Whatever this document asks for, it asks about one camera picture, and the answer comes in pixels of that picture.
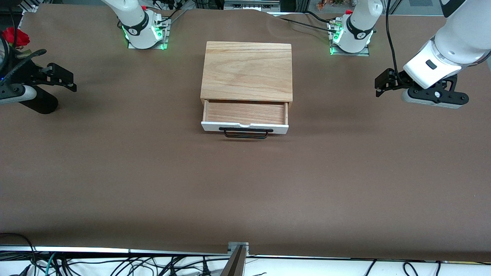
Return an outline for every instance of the metal bracket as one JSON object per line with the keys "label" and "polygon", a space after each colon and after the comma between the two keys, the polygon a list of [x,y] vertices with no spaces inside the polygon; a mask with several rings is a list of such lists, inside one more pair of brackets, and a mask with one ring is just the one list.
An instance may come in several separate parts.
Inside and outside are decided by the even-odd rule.
{"label": "metal bracket", "polygon": [[220,276],[243,276],[249,243],[229,242],[227,251],[231,256]]}

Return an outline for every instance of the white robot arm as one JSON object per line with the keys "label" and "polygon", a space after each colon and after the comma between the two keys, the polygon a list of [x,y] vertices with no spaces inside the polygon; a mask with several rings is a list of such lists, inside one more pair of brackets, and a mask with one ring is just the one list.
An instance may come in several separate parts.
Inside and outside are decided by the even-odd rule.
{"label": "white robot arm", "polygon": [[370,42],[373,27],[382,14],[380,0],[361,0],[352,14],[336,18],[341,28],[332,42],[347,53],[358,53]]}
{"label": "white robot arm", "polygon": [[138,0],[101,0],[116,13],[128,41],[138,49],[153,47],[163,38],[162,15],[140,6]]}
{"label": "white robot arm", "polygon": [[491,1],[440,3],[446,24],[404,65],[404,71],[387,69],[375,79],[377,97],[405,88],[402,99],[406,102],[454,109],[468,102],[465,93],[454,91],[456,74],[491,50]]}

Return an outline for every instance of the green cable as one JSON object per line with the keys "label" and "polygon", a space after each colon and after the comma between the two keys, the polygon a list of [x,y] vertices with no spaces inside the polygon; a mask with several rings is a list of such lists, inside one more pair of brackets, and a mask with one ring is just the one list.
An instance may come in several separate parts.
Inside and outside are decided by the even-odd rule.
{"label": "green cable", "polygon": [[48,264],[46,265],[46,271],[44,272],[44,276],[49,275],[49,270],[50,270],[50,264],[53,261],[53,257],[55,256],[56,252],[51,255],[50,259],[48,260]]}

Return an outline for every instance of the black label band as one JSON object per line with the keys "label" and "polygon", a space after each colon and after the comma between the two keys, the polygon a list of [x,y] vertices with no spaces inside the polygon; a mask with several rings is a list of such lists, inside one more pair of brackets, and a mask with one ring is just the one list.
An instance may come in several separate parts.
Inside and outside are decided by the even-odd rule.
{"label": "black label band", "polygon": [[143,18],[143,21],[139,24],[135,26],[126,26],[123,24],[123,28],[126,30],[126,32],[128,32],[130,35],[140,35],[141,30],[143,30],[148,25],[148,13],[144,13],[145,18]]}
{"label": "black label band", "polygon": [[351,23],[351,15],[346,20],[346,26],[348,27],[348,30],[350,30],[350,33],[352,33],[355,36],[355,39],[357,39],[357,40],[364,39],[373,30],[373,27],[371,27],[368,30],[360,30],[360,29],[356,28],[355,26],[353,26],[353,24]]}

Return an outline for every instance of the wood grain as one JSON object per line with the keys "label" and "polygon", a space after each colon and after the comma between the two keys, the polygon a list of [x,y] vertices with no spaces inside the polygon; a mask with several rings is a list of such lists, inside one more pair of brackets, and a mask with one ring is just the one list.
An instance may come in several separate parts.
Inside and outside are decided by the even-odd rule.
{"label": "wood grain", "polygon": [[291,44],[208,41],[205,99],[292,102]]}
{"label": "wood grain", "polygon": [[288,104],[252,104],[234,102],[206,101],[203,112],[207,122],[230,122],[248,125],[277,124],[284,125]]}

